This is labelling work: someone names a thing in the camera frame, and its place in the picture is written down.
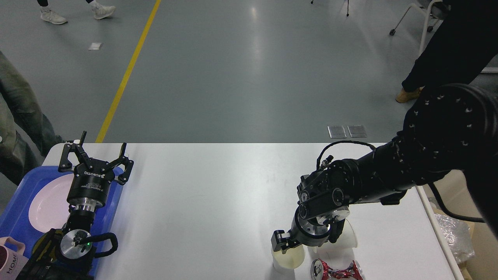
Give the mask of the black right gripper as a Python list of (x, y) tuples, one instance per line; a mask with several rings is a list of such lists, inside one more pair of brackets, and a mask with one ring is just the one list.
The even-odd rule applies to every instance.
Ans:
[(338, 208), (325, 215), (325, 224), (319, 224), (317, 218), (306, 220), (301, 218), (297, 209), (288, 231), (275, 230), (272, 234), (272, 251), (286, 254), (290, 249), (305, 245), (321, 247), (324, 243), (346, 242), (349, 230), (346, 218), (350, 209)]

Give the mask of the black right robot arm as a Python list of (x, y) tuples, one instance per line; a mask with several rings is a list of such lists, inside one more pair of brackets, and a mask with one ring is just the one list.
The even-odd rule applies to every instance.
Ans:
[(272, 234), (272, 250), (335, 243), (347, 207), (397, 205), (413, 186), (431, 185), (461, 170), (481, 221), (497, 235), (497, 94), (466, 84), (424, 90), (387, 144), (358, 159), (317, 158), (301, 177), (298, 207), (288, 231)]

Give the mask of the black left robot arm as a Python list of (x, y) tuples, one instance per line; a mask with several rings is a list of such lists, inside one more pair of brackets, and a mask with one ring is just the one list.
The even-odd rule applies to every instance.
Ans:
[(58, 165), (59, 172), (73, 174), (67, 221), (37, 240), (18, 280), (92, 280), (94, 259), (107, 257), (119, 247), (114, 233), (93, 234), (91, 228), (97, 211), (107, 205), (111, 184), (126, 184), (134, 161), (126, 155), (126, 142), (114, 161), (89, 157), (83, 148), (85, 137), (86, 131), (78, 142), (64, 144)]

